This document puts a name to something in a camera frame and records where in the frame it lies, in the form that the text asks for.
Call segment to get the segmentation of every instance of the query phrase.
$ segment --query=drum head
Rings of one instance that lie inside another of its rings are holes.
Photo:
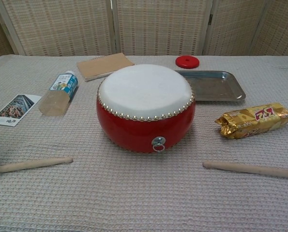
[[[122,68],[99,87],[107,109],[130,118],[161,119],[186,109],[194,100],[186,79],[176,71],[151,64]]]

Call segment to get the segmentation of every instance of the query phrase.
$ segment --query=notebook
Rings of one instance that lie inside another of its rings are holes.
[[[132,65],[134,65],[134,63],[123,53],[116,53],[77,63],[77,67],[85,81],[108,76],[114,71]]]

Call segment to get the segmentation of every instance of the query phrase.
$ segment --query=wooden drumstick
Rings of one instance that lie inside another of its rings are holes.
[[[39,167],[46,167],[61,163],[71,163],[73,162],[73,158],[66,157],[66,158],[49,158],[49,159],[37,159],[37,160],[31,160],[26,162],[20,162],[20,163],[10,163],[0,166],[0,173],[7,173],[7,172],[13,172],[23,169],[29,169],[29,168],[39,168]]]
[[[271,175],[276,177],[288,178],[288,169],[283,168],[270,168],[270,167],[246,165],[241,163],[214,162],[214,161],[204,161],[203,167],[216,168],[241,173],[253,173],[253,174]]]

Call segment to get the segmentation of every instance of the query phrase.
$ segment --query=drum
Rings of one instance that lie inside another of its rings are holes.
[[[98,87],[97,116],[105,134],[118,146],[161,152],[188,132],[195,97],[176,71],[150,64],[122,68]]]

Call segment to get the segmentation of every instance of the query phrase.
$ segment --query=snack package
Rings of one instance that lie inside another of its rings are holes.
[[[220,133],[229,139],[241,139],[278,129],[288,123],[288,110],[279,103],[224,113],[215,120]]]

